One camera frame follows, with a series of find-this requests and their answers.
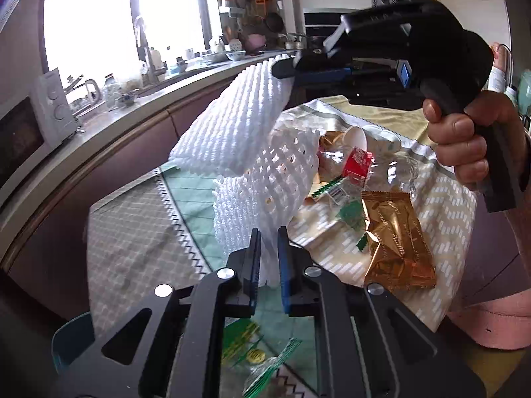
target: bright window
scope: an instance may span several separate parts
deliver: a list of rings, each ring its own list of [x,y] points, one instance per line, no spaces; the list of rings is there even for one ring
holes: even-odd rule
[[[44,0],[44,43],[63,85],[80,74],[102,85],[123,61],[138,60],[129,0]]]
[[[150,46],[162,54],[170,46],[169,58],[183,56],[185,49],[204,49],[197,0],[139,0],[139,4]]]
[[[138,0],[150,46],[167,58],[184,56],[184,50],[204,49],[201,21],[221,34],[217,0]],[[138,60],[130,0],[44,0],[44,41],[50,69],[67,77],[84,74],[101,86],[104,77]],[[171,47],[171,54],[166,48]]]

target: white microwave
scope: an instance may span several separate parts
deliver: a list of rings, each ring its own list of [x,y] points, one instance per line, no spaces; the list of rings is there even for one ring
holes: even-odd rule
[[[0,208],[24,178],[78,124],[55,69],[0,104]]]

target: snack wrapper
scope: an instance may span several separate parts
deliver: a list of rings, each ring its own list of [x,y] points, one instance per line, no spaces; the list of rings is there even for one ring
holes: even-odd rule
[[[372,255],[365,284],[380,283],[389,291],[434,287],[433,257],[410,194],[364,191],[362,204]]]

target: human hand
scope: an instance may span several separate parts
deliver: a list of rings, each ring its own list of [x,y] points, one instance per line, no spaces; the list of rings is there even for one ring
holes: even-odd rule
[[[511,100],[502,93],[482,91],[465,108],[465,113],[442,116],[434,100],[424,100],[424,116],[429,121],[428,136],[437,143],[435,154],[444,166],[454,166],[457,180],[474,189],[475,183],[489,172],[485,159],[487,144],[482,136],[474,134],[474,123],[489,126],[501,124],[513,164],[518,176],[524,172],[527,160],[527,141],[524,127]]]

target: kitchen faucet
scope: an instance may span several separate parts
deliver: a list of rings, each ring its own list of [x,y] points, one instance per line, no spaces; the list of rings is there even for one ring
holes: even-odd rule
[[[148,80],[150,84],[158,83],[158,76],[166,73],[166,68],[157,69],[153,64],[148,39],[145,37],[144,18],[139,15],[134,20],[136,47],[144,49],[145,62],[148,64]]]

